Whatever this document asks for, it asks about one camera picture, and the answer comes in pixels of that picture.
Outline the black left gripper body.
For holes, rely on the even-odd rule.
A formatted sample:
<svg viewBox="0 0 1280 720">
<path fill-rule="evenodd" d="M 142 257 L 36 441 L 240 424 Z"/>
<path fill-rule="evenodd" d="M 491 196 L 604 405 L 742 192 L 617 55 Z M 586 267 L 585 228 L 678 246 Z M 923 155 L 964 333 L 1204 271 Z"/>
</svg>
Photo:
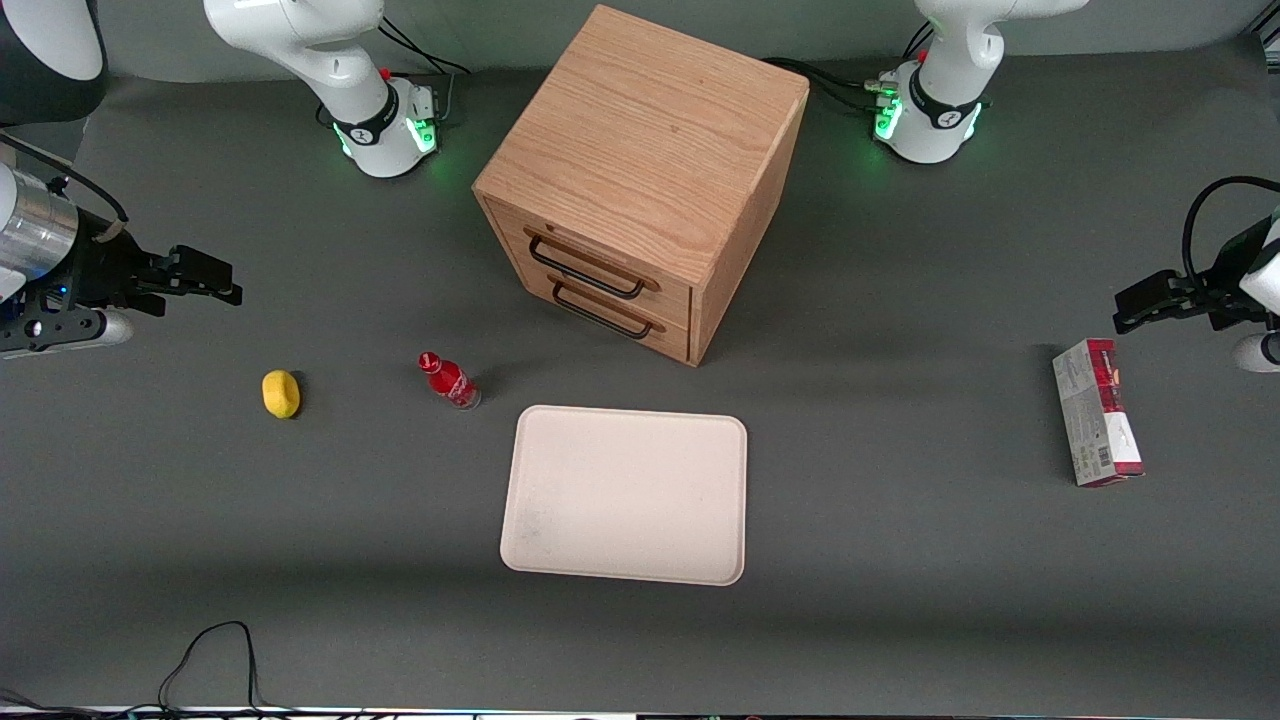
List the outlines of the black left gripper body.
<svg viewBox="0 0 1280 720">
<path fill-rule="evenodd" d="M 1213 331 L 1239 324 L 1277 329 L 1277 301 L 1263 301 L 1245 287 L 1265 266 L 1277 268 L 1277 218 L 1270 217 L 1231 237 L 1210 269 L 1198 272 L 1192 252 L 1192 231 L 1184 231 L 1184 272 L 1190 283 L 1190 316 L 1206 315 Z"/>
</svg>

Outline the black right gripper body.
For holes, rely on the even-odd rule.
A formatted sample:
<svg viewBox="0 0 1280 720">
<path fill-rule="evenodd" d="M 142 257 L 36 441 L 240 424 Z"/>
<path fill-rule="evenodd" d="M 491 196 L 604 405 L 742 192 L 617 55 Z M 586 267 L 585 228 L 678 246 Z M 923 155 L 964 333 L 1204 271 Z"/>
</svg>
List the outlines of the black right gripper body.
<svg viewBox="0 0 1280 720">
<path fill-rule="evenodd" d="M 132 234 L 118 234 L 106 242 L 79 240 L 42 278 L 42 288 L 58 292 L 77 307 L 163 315 L 164 297 L 175 288 L 179 260 L 178 246 L 166 254 L 150 252 Z"/>
</svg>

